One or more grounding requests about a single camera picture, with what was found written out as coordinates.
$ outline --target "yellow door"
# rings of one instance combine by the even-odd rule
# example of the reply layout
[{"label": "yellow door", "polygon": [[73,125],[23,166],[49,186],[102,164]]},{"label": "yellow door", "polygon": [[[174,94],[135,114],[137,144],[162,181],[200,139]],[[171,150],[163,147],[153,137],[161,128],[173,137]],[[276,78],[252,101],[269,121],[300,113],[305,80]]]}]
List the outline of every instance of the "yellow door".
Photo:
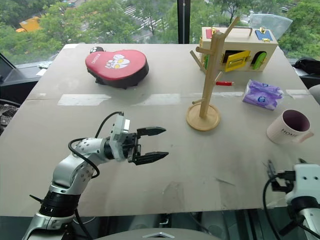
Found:
[{"label": "yellow door", "polygon": [[250,51],[242,51],[228,56],[225,64],[225,72],[230,72],[246,65],[246,58],[249,57]]}]

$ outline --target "wooden mug tree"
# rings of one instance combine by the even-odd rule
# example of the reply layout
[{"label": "wooden mug tree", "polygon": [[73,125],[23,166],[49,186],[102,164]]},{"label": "wooden mug tree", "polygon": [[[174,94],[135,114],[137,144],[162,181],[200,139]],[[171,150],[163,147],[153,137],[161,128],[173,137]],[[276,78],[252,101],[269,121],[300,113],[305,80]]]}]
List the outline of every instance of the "wooden mug tree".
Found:
[{"label": "wooden mug tree", "polygon": [[195,50],[198,53],[209,55],[208,65],[205,71],[194,52],[190,52],[200,69],[205,72],[202,99],[193,101],[192,106],[189,107],[186,114],[187,123],[198,131],[209,131],[214,129],[220,122],[220,113],[215,106],[210,104],[210,99],[216,81],[222,76],[222,72],[219,71],[219,68],[225,39],[239,19],[240,18],[237,16],[226,29],[225,33],[218,31],[212,35],[210,49],[196,47]]}]

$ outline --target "table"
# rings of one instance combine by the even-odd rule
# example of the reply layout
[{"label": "table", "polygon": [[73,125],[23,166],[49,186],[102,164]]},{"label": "table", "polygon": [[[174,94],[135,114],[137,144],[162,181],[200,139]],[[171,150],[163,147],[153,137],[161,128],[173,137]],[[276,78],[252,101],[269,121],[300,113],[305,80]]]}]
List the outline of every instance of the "table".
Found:
[{"label": "table", "polygon": [[[306,89],[279,48],[264,72],[223,74],[222,81],[235,85],[214,88],[211,103],[218,107],[221,122],[212,131],[198,132],[185,120],[191,102],[201,97],[205,79],[189,54],[196,45],[102,44],[109,51],[145,53],[149,74],[126,90],[98,85],[87,73],[84,59],[94,46],[66,45],[0,137],[0,216],[32,216],[40,205],[29,194],[45,196],[55,166],[70,153],[68,142],[93,136],[114,111],[124,111],[131,132],[166,128],[158,136],[142,137],[141,144],[144,153],[169,155],[141,166],[116,161],[100,165],[100,176],[80,198],[82,216],[261,208],[268,159],[277,171],[291,170],[298,158],[320,163],[320,107],[311,95],[286,95],[274,111],[234,95],[245,90],[248,79],[283,90]],[[315,136],[301,144],[272,143],[267,127],[291,108],[309,117]],[[108,136],[112,124],[107,122],[101,137]],[[283,193],[270,191],[267,196],[274,205],[285,204]]]}]

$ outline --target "mug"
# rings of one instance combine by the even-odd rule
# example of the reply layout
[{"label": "mug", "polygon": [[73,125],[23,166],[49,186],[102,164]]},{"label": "mug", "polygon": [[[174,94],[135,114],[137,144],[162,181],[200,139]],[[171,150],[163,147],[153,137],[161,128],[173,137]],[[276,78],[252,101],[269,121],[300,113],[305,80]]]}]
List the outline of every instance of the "mug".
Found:
[{"label": "mug", "polygon": [[302,143],[314,134],[310,131],[310,122],[304,114],[287,109],[271,123],[266,130],[266,135],[276,144],[286,144]]}]

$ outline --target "purple tissue package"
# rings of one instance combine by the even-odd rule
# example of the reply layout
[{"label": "purple tissue package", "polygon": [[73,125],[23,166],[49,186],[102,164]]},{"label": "purple tissue package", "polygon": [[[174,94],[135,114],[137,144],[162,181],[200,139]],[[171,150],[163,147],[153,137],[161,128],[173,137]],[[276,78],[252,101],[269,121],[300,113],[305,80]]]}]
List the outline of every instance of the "purple tissue package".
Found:
[{"label": "purple tissue package", "polygon": [[280,87],[250,79],[242,100],[249,104],[274,110],[283,97],[284,92]]}]

